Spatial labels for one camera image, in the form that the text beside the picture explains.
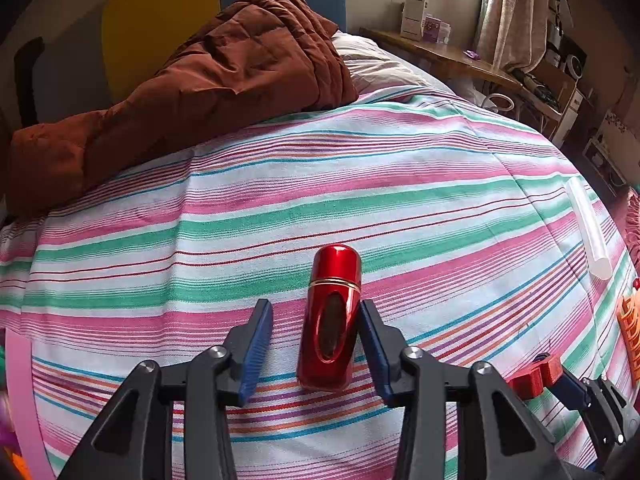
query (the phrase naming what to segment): blue gripper pad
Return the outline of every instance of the blue gripper pad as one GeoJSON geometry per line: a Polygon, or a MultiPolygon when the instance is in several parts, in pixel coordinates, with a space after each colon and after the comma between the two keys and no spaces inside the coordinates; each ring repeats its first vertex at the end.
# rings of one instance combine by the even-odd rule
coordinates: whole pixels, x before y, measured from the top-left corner
{"type": "Polygon", "coordinates": [[[382,398],[385,404],[388,404],[393,396],[391,389],[390,365],[386,358],[385,351],[376,330],[376,323],[372,316],[377,316],[378,321],[382,324],[380,314],[373,307],[372,312],[369,311],[365,301],[360,302],[360,313],[358,316],[358,332],[360,341],[364,348],[367,364],[371,379],[375,386],[376,393],[382,398]]]}
{"type": "Polygon", "coordinates": [[[587,388],[572,374],[564,372],[552,387],[549,388],[554,397],[558,399],[568,410],[586,410],[590,402],[587,388]]]}
{"type": "Polygon", "coordinates": [[[258,300],[254,312],[243,328],[247,328],[249,333],[244,333],[242,336],[250,338],[250,341],[246,347],[244,362],[241,366],[238,406],[244,406],[248,402],[255,392],[255,387],[260,377],[273,328],[273,307],[271,303],[268,300],[258,300]]]}

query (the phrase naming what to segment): metal screw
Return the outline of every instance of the metal screw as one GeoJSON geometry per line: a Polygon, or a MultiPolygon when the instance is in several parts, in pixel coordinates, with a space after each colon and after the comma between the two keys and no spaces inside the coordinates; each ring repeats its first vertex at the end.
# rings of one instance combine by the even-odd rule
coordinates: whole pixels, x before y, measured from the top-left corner
{"type": "Polygon", "coordinates": [[[488,375],[494,370],[494,367],[485,361],[480,361],[474,364],[474,370],[480,375],[488,375]]]}
{"type": "Polygon", "coordinates": [[[409,359],[420,359],[424,352],[420,347],[407,346],[402,350],[402,353],[409,359]]]}
{"type": "Polygon", "coordinates": [[[153,361],[142,361],[138,366],[146,372],[152,372],[156,367],[156,364],[153,361]]]}
{"type": "Polygon", "coordinates": [[[220,359],[226,355],[226,348],[223,346],[212,346],[209,348],[209,355],[216,359],[220,359]]]}

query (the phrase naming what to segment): white box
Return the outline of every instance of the white box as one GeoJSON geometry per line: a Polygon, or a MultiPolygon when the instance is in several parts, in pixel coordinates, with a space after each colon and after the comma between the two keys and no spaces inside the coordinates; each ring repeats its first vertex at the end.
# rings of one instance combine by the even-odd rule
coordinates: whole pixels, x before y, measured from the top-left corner
{"type": "Polygon", "coordinates": [[[421,40],[424,17],[427,15],[429,0],[404,0],[400,36],[409,40],[421,40]]]}

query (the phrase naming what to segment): white cable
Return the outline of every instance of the white cable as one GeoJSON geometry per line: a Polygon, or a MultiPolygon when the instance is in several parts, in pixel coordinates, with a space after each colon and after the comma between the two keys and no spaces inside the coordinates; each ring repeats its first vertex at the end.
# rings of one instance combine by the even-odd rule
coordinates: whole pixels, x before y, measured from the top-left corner
{"type": "Polygon", "coordinates": [[[482,101],[481,108],[485,108],[485,105],[486,105],[487,101],[490,101],[491,98],[493,98],[493,97],[500,97],[500,98],[504,99],[505,101],[507,101],[509,103],[509,106],[506,107],[506,108],[500,107],[498,105],[495,105],[495,107],[498,108],[498,110],[501,111],[501,112],[510,112],[515,107],[515,104],[513,104],[513,99],[511,99],[509,96],[504,95],[504,94],[489,94],[482,101]]]}

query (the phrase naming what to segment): brown comforter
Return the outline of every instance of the brown comforter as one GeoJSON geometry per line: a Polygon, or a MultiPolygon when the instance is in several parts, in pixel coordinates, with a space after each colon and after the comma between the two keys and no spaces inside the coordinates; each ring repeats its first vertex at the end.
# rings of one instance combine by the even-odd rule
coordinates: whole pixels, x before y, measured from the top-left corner
{"type": "Polygon", "coordinates": [[[331,36],[304,0],[238,0],[109,110],[14,133],[7,205],[30,216],[125,168],[269,118],[358,96],[331,36]]]}

